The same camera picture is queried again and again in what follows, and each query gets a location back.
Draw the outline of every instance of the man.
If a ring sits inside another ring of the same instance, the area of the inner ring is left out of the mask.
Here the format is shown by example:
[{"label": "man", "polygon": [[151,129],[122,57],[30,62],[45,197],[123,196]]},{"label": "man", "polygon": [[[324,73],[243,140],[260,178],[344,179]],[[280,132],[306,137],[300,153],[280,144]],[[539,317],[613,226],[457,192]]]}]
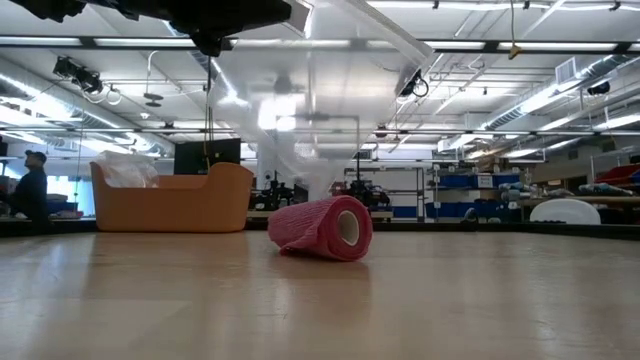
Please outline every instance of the man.
[{"label": "man", "polygon": [[13,194],[0,193],[0,201],[9,204],[12,214],[21,212],[37,227],[48,228],[47,174],[44,172],[47,156],[31,150],[25,152],[25,155],[27,159],[24,166],[29,169],[29,173],[20,179]]}]

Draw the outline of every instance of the pink fabric roll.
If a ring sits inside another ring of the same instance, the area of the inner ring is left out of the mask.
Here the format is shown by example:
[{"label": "pink fabric roll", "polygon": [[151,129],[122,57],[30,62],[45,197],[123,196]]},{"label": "pink fabric roll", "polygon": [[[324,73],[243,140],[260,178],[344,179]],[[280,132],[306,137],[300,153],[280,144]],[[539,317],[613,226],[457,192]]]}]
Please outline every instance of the pink fabric roll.
[{"label": "pink fabric roll", "polygon": [[351,196],[282,208],[269,217],[268,231],[281,254],[306,253],[342,261],[365,256],[373,235],[367,209]]}]

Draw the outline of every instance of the plastic bag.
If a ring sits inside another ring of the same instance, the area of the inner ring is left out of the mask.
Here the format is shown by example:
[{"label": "plastic bag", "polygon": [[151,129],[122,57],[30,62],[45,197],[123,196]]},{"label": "plastic bag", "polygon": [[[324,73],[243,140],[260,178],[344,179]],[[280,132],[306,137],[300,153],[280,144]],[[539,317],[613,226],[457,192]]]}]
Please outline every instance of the plastic bag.
[{"label": "plastic bag", "polygon": [[362,0],[312,3],[304,38],[256,44],[241,36],[216,58],[223,75],[208,98],[216,118],[256,146],[258,184],[277,173],[279,182],[297,181],[310,201],[330,196],[432,53]]},{"label": "plastic bag", "polygon": [[150,157],[105,151],[100,153],[94,161],[102,168],[105,181],[111,187],[159,187],[158,171]]}]

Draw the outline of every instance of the red object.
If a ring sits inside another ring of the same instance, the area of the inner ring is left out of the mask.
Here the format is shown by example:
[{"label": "red object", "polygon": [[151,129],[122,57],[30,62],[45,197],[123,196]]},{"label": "red object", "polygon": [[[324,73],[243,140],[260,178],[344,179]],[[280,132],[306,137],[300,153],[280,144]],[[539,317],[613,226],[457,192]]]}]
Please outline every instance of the red object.
[{"label": "red object", "polygon": [[373,236],[367,209],[351,196],[282,208],[269,217],[268,231],[283,255],[306,253],[341,261],[365,256]]},{"label": "red object", "polygon": [[640,171],[640,164],[615,167],[596,179],[596,184],[628,186],[633,184],[631,177]]}]

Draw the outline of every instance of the orange plastic bin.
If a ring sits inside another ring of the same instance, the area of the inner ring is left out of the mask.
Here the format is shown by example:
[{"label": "orange plastic bin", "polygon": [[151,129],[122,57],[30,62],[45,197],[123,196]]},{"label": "orange plastic bin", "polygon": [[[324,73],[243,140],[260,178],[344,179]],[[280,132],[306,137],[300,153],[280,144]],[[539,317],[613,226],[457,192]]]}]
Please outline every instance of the orange plastic bin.
[{"label": "orange plastic bin", "polygon": [[208,176],[160,176],[158,188],[114,188],[91,163],[98,228],[102,231],[227,233],[247,220],[253,173],[218,163]]}]

